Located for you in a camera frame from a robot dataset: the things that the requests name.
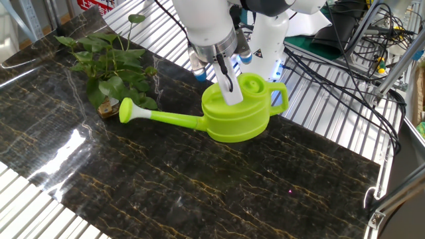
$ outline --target green mat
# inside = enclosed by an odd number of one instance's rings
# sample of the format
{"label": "green mat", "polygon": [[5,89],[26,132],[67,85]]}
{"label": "green mat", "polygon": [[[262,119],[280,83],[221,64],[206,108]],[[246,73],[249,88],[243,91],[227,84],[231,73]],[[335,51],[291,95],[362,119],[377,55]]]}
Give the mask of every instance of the green mat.
{"label": "green mat", "polygon": [[[327,9],[322,8],[320,10],[325,17],[330,19],[329,11]],[[328,46],[320,45],[320,44],[311,44],[313,38],[311,37],[287,37],[285,38],[285,42],[298,46],[304,50],[308,50],[318,56],[324,57],[328,60],[335,60],[341,56],[341,54],[336,54],[334,50],[330,50]]]}

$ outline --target metal frame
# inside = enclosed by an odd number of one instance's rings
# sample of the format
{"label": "metal frame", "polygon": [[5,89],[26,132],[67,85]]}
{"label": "metal frame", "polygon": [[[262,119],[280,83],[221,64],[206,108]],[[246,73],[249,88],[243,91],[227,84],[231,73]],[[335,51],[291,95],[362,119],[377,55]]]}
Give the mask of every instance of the metal frame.
{"label": "metal frame", "polygon": [[24,21],[22,21],[21,17],[18,15],[18,13],[12,7],[12,4],[8,0],[0,0],[0,3],[3,4],[6,11],[8,11],[9,14],[12,16],[12,18],[14,18],[14,20],[22,28],[22,30],[28,36],[28,38],[31,40],[31,42],[36,42],[37,36],[28,28],[28,26],[24,23]]}
{"label": "metal frame", "polygon": [[375,203],[369,226],[378,229],[383,218],[425,189],[425,164],[413,171],[393,192]]}
{"label": "metal frame", "polygon": [[367,27],[372,23],[372,21],[375,19],[376,15],[378,14],[379,7],[378,4],[383,3],[384,0],[374,0],[369,11],[367,11],[367,14],[365,17],[363,17],[363,20],[361,21],[360,26],[355,31],[353,37],[351,37],[351,40],[347,44],[349,49],[346,52],[347,56],[350,56],[348,59],[351,61],[350,63],[353,63],[353,59],[351,58],[351,55],[354,52],[355,47],[359,44],[361,37],[365,34]]}
{"label": "metal frame", "polygon": [[382,82],[382,84],[375,90],[378,96],[382,97],[385,95],[398,80],[398,78],[406,71],[409,65],[412,63],[412,57],[425,47],[425,31],[421,31],[407,51],[403,54],[402,58],[397,62],[394,68],[390,71],[388,76]]}

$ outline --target potted plant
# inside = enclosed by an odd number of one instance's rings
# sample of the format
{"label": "potted plant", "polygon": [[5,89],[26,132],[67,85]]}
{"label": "potted plant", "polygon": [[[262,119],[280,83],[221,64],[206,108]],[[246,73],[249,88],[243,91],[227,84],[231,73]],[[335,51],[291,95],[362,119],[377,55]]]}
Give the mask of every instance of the potted plant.
{"label": "potted plant", "polygon": [[[117,34],[93,33],[78,40],[56,37],[60,43],[69,46],[70,53],[75,56],[76,64],[70,70],[87,74],[87,97],[103,118],[116,114],[118,101],[126,97],[140,107],[157,109],[155,100],[146,96],[149,90],[146,76],[156,75],[157,70],[152,66],[145,69],[140,66],[144,49],[129,49],[131,29],[144,20],[143,15],[128,17],[131,27],[127,46]],[[113,47],[116,41],[120,43],[118,49]]]}

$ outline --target watering can handle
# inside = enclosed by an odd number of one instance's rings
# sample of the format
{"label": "watering can handle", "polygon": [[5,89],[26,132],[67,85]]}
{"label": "watering can handle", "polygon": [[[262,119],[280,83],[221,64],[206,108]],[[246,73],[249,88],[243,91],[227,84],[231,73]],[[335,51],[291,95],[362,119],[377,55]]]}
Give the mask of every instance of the watering can handle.
{"label": "watering can handle", "polygon": [[270,90],[270,94],[272,94],[273,91],[279,90],[282,94],[282,103],[279,106],[270,106],[270,116],[275,116],[277,114],[280,114],[287,110],[289,108],[289,101],[288,101],[288,91],[286,90],[286,86],[284,83],[271,83],[268,82],[268,88]]}

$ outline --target plant pot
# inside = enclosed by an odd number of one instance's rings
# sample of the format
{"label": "plant pot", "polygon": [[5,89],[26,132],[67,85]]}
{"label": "plant pot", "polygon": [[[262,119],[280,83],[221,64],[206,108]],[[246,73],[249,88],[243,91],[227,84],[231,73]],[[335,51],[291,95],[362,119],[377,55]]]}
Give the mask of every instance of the plant pot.
{"label": "plant pot", "polygon": [[109,118],[118,114],[120,111],[120,102],[115,98],[105,97],[104,102],[98,108],[98,114],[102,119]]}

